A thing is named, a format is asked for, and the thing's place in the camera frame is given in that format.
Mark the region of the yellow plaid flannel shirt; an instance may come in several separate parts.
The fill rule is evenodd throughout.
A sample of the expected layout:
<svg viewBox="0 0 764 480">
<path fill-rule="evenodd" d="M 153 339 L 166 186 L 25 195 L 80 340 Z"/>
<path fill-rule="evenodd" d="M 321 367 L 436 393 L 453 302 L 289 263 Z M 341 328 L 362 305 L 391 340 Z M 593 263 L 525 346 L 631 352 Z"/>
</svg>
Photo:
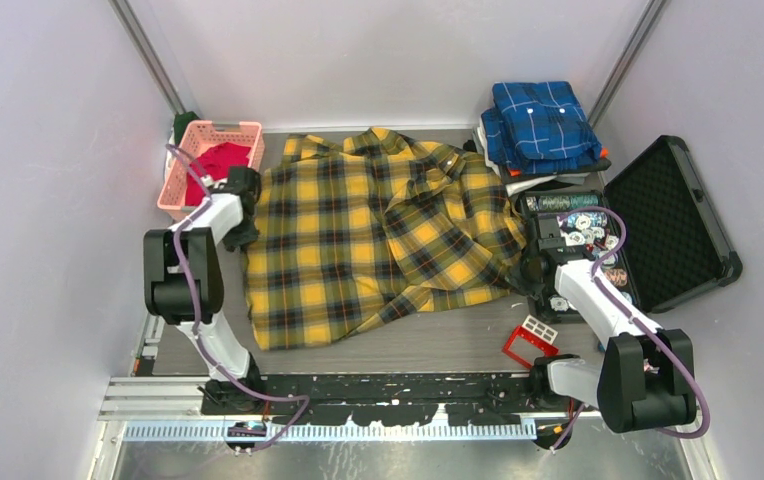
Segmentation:
<svg viewBox="0 0 764 480">
<path fill-rule="evenodd" d="M 509 295 L 526 225 L 481 155 L 374 127 L 290 136 L 262 177 L 244 292 L 265 351 Z"/>
</svg>

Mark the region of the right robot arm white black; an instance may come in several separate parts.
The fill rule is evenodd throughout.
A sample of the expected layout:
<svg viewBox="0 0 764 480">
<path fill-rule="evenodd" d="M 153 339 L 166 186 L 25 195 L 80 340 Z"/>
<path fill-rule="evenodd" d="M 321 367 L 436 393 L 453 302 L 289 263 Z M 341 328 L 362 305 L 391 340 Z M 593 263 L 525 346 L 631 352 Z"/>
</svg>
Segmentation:
<svg viewBox="0 0 764 480">
<path fill-rule="evenodd" d="M 690 338 L 633 306 L 585 247 L 569 246 L 561 235 L 532 235 L 513 273 L 533 297 L 554 288 L 605 347 L 600 365 L 570 353 L 545 353 L 529 363 L 535 406 L 549 411 L 574 401 L 598 410 L 615 433 L 654 429 L 694 439 L 708 432 L 711 413 L 694 377 Z"/>
</svg>

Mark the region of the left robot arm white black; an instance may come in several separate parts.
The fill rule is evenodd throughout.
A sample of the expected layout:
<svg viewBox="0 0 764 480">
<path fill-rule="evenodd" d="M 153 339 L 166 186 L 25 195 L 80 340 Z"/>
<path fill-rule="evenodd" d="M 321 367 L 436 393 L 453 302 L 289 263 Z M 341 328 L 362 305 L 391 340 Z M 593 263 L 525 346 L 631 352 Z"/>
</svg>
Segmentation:
<svg viewBox="0 0 764 480">
<path fill-rule="evenodd" d="M 148 312 L 179 330 L 194 346 L 211 381 L 227 388 L 238 412 L 256 412 L 265 398 L 252 354 L 238 341 L 223 306 L 225 286 L 218 246 L 257 238 L 252 215 L 261 193 L 260 174 L 235 166 L 202 202 L 165 229 L 143 238 L 144 298 Z"/>
</svg>

